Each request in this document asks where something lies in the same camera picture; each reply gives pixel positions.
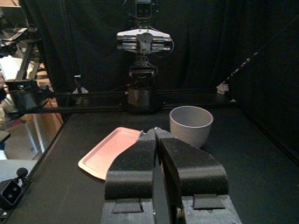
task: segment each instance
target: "table surface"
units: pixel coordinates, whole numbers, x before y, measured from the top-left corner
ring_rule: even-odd
[[[228,174],[229,197],[244,224],[299,221],[299,169],[236,107],[213,115],[202,149]],[[117,127],[168,130],[169,110],[150,115],[124,111],[73,114],[32,171],[32,184],[6,223],[98,223],[104,181],[78,161]]]

